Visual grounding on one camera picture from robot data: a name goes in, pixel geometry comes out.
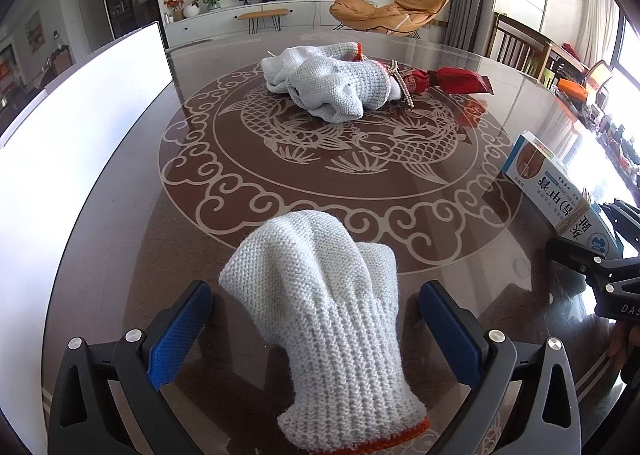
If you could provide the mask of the person right hand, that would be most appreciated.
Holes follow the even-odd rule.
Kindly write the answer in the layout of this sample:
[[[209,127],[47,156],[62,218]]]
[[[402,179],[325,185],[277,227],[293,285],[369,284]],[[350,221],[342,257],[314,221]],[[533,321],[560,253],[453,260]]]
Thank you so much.
[[[606,355],[612,360],[615,371],[620,371],[628,359],[632,347],[640,345],[640,328],[627,322],[617,321],[612,329]]]

